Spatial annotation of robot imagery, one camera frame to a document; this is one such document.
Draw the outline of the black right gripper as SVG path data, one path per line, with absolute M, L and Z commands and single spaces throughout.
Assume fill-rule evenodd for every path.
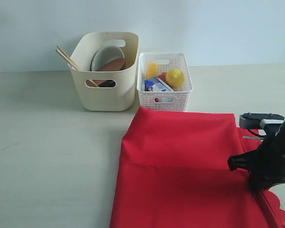
M 262 119 L 260 126 L 266 132 L 262 144 L 256 150 L 232 155 L 227 160 L 230 171 L 251 171 L 249 187 L 252 192 L 267 190 L 273 183 L 285 183 L 285 120 L 278 123 Z

